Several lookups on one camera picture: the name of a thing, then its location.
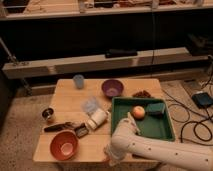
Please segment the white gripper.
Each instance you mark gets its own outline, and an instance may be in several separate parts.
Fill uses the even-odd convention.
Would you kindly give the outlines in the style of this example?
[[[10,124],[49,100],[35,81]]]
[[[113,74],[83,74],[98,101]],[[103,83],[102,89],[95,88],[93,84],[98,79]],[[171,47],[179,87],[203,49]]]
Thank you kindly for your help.
[[[106,146],[104,148],[104,154],[105,154],[105,158],[103,159],[103,161],[107,162],[111,167],[113,167],[121,162],[121,160],[119,158],[117,158],[113,155],[109,146]]]

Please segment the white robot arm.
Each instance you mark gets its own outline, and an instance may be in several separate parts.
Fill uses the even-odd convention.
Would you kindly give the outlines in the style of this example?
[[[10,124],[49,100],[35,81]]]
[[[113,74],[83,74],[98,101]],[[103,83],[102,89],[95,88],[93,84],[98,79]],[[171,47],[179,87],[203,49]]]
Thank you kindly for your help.
[[[130,153],[189,171],[213,171],[213,148],[145,138],[136,135],[136,131],[136,124],[129,118],[120,120],[104,149],[111,165]]]

